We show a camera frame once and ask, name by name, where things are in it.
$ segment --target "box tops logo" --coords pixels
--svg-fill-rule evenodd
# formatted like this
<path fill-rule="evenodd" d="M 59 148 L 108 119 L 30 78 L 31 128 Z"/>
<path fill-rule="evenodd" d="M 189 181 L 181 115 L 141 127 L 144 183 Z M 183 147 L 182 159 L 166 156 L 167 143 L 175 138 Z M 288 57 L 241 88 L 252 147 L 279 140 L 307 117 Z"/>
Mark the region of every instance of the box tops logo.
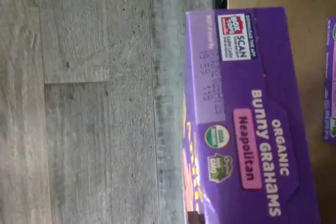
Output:
<path fill-rule="evenodd" d="M 223 34 L 234 35 L 243 33 L 243 21 L 239 16 L 222 18 Z"/>

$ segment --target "snack box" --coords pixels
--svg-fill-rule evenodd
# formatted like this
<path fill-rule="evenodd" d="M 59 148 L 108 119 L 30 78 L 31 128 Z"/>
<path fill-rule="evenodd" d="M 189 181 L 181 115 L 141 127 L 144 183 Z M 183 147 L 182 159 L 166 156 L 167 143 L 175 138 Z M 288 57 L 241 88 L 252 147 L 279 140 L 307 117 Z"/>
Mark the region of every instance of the snack box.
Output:
<path fill-rule="evenodd" d="M 327 56 L 324 85 L 324 134 L 329 143 L 336 144 L 336 17 L 327 19 Z"/>
<path fill-rule="evenodd" d="M 185 215 L 320 223 L 283 8 L 186 14 Z"/>

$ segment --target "cardboard box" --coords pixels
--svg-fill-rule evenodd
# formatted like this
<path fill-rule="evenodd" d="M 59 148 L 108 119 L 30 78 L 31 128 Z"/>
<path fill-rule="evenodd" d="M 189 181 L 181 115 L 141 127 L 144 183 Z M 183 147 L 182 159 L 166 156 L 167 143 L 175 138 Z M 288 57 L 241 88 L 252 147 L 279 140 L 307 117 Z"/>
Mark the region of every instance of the cardboard box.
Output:
<path fill-rule="evenodd" d="M 188 12 L 186 212 L 206 224 L 320 223 L 285 12 Z"/>
<path fill-rule="evenodd" d="M 327 20 L 327 56 L 324 85 L 324 133 L 323 138 L 336 144 L 336 17 Z"/>

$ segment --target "floor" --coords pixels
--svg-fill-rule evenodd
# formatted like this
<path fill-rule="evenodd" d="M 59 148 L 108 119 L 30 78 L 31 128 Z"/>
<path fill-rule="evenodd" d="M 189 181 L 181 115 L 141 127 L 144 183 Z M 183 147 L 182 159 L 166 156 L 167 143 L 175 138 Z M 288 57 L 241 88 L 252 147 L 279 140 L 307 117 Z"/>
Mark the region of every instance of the floor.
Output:
<path fill-rule="evenodd" d="M 0 224 L 182 223 L 184 14 L 0 0 Z"/>

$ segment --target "bunny grahams box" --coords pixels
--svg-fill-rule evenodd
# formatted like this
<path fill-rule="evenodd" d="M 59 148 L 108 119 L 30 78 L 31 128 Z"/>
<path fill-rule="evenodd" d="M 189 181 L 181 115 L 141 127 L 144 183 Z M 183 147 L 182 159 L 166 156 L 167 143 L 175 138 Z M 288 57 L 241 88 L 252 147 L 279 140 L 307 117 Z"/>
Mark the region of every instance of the bunny grahams box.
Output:
<path fill-rule="evenodd" d="M 320 223 L 283 8 L 186 14 L 182 157 L 201 223 Z"/>

